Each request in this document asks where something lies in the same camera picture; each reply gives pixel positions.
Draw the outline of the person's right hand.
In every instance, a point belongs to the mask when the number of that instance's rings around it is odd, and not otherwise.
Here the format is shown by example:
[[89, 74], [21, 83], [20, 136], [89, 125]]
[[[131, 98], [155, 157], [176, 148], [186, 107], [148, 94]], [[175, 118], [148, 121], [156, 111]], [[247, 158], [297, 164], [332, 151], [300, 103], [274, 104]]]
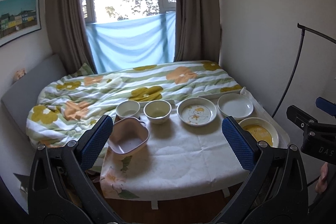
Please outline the person's right hand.
[[317, 180], [316, 186], [315, 186], [315, 192], [317, 194], [323, 193], [327, 188], [327, 175], [328, 175], [328, 163], [325, 162], [320, 170], [320, 176]]

